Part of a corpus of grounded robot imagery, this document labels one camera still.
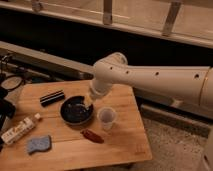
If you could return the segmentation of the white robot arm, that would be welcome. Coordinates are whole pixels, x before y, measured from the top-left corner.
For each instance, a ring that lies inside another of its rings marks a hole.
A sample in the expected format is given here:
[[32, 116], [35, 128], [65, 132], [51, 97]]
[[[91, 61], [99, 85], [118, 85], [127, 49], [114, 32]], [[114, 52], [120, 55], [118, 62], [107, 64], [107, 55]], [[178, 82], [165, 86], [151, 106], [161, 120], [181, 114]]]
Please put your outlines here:
[[208, 66], [130, 66], [119, 52], [93, 65], [93, 79], [84, 104], [89, 107], [106, 96], [113, 84], [169, 97], [174, 104], [187, 103], [213, 112], [213, 68]]

